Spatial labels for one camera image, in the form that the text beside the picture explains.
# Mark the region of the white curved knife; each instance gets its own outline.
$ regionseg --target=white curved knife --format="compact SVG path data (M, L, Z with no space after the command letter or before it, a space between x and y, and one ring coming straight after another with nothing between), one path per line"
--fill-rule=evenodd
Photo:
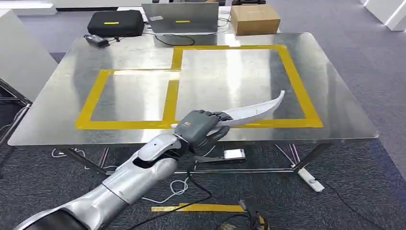
M281 104L285 91L282 90L279 96L271 101L253 104L246 107L240 107L236 109L225 110L226 114L230 115L233 120L220 121L216 128L221 126L236 127L246 123L262 120L269 114L272 114ZM177 124L172 124L171 127L175 128Z

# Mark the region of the gray robotic hand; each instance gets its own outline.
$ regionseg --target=gray robotic hand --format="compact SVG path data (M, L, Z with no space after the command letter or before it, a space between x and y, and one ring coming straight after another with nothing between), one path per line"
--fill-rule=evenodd
M224 112L209 112L194 110L184 117L175 128L175 135L188 142L196 150L211 148L223 138L230 127L223 126L218 131L208 135L219 121L232 120L233 118Z

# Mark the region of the silver laptop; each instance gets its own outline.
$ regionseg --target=silver laptop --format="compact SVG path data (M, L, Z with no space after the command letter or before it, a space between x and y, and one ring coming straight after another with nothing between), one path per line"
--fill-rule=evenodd
M218 2L141 4L154 33L215 33Z

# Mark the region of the brown cardboard box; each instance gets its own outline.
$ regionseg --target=brown cardboard box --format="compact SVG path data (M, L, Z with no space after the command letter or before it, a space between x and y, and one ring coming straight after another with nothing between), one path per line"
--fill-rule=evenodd
M268 4L231 7L236 35L270 35L278 31L281 18Z

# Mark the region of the black carrying case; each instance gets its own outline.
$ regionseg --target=black carrying case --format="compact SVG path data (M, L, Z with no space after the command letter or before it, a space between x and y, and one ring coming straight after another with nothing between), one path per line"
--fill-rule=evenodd
M144 21L140 11L101 11L93 14L88 31L101 37L140 36Z

